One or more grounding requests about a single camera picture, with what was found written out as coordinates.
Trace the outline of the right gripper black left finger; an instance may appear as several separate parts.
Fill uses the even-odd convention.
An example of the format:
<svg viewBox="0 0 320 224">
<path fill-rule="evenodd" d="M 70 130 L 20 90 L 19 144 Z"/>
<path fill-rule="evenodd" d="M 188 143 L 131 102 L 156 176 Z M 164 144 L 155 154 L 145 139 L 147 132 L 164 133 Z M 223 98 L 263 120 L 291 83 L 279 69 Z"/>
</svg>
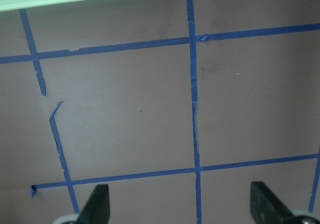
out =
<svg viewBox="0 0 320 224">
<path fill-rule="evenodd" d="M 97 185 L 80 212 L 78 223 L 107 224 L 110 219 L 110 197 L 108 184 Z"/>
</svg>

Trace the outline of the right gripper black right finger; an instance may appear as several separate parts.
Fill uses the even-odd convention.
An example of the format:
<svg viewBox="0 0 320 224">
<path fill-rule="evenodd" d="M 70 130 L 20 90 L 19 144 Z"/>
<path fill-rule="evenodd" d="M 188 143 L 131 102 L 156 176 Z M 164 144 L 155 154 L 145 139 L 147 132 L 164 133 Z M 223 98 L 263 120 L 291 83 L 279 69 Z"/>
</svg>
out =
<svg viewBox="0 0 320 224">
<path fill-rule="evenodd" d="M 294 214 L 262 181 L 250 184 L 250 213 L 259 224 L 290 223 Z"/>
</svg>

